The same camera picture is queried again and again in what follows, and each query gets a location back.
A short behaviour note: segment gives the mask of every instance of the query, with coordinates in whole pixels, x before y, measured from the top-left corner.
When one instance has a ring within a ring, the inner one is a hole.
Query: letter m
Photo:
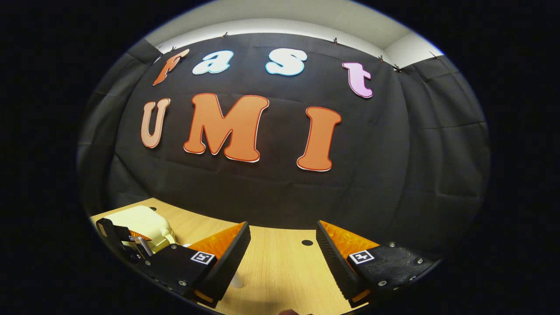
[[[218,154],[231,133],[230,145],[223,153],[229,159],[256,162],[260,153],[256,150],[256,133],[260,115],[268,107],[268,99],[262,96],[245,95],[240,98],[224,117],[216,94],[202,93],[193,97],[194,114],[189,140],[183,148],[186,152],[202,154],[206,146],[202,143],[202,133],[210,152]]]

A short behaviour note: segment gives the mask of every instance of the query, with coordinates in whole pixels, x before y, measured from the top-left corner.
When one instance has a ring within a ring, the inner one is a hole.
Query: wooden table
[[[94,223],[108,214],[139,205],[157,208],[156,213],[168,220],[181,245],[195,243],[238,223],[199,215],[155,198],[95,215],[91,220]],[[215,311],[226,315],[277,315],[291,308],[300,315],[331,315],[353,310],[329,271],[315,240],[315,230],[250,225],[250,231],[251,242],[237,269],[243,287],[230,286]],[[303,240],[311,240],[313,245],[303,245]]]

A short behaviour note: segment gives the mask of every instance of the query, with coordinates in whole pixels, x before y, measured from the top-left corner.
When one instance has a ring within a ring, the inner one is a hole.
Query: white ceiling
[[[281,18],[340,30],[385,49],[412,31],[349,0],[216,0],[186,12],[148,36],[152,45],[201,27],[250,18]]]

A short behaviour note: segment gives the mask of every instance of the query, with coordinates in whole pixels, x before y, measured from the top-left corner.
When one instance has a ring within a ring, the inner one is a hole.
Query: white wall
[[[163,43],[151,44],[155,47],[162,45],[160,51],[162,53],[167,53],[173,46],[186,46],[198,41],[220,37],[226,32],[228,35],[247,33],[285,33],[311,36],[331,41],[334,38],[337,38],[337,42],[339,44],[361,50],[374,57],[383,55],[383,60],[392,64],[392,59],[388,56],[387,53],[385,53],[383,49],[358,37],[317,24],[294,20],[283,20],[279,18],[252,18],[248,20],[237,20],[214,24],[211,26],[202,27],[194,31],[190,31],[183,35],[176,36],[172,39],[166,40]]]
[[[409,64],[433,58],[434,55],[443,55],[443,53],[432,45],[429,41],[418,35],[410,33],[385,48],[387,56],[391,58],[391,64],[396,64],[400,68]]]

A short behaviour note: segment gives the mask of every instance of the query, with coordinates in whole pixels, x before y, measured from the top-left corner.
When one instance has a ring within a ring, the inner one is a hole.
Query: orange letter
[[[155,148],[161,139],[161,130],[164,126],[164,115],[165,109],[171,103],[170,99],[161,99],[157,102],[157,117],[156,117],[156,128],[153,131],[153,135],[148,132],[148,126],[150,125],[150,116],[152,114],[153,108],[156,106],[156,102],[147,102],[144,105],[144,117],[142,118],[142,129],[140,131],[140,136],[142,137],[142,142],[145,146],[149,148]]]
[[[184,52],[178,53],[175,56],[169,58],[165,62],[165,66],[161,70],[160,75],[153,82],[153,85],[156,86],[157,84],[160,84],[161,82],[163,82],[163,80],[165,80],[165,78],[167,78],[167,73],[171,72],[171,70],[173,70],[175,68],[175,66],[177,66],[177,63],[179,62],[179,59],[181,59],[181,57],[186,56],[186,54],[188,54],[188,53],[189,53],[189,50],[187,49]]]
[[[305,153],[297,159],[297,166],[317,172],[328,171],[333,166],[329,160],[329,150],[334,125],[341,122],[342,117],[337,112],[322,107],[309,107],[305,113],[311,119],[311,126]]]
[[[216,94],[202,93],[193,97],[194,114],[189,141],[183,148],[186,152],[202,154],[206,146],[202,143],[202,132],[206,134],[208,147],[213,155],[218,154],[232,133],[230,145],[223,153],[232,160],[256,162],[260,153],[256,150],[256,132],[260,114],[268,107],[268,99],[262,96],[245,95],[240,98],[224,117]]]

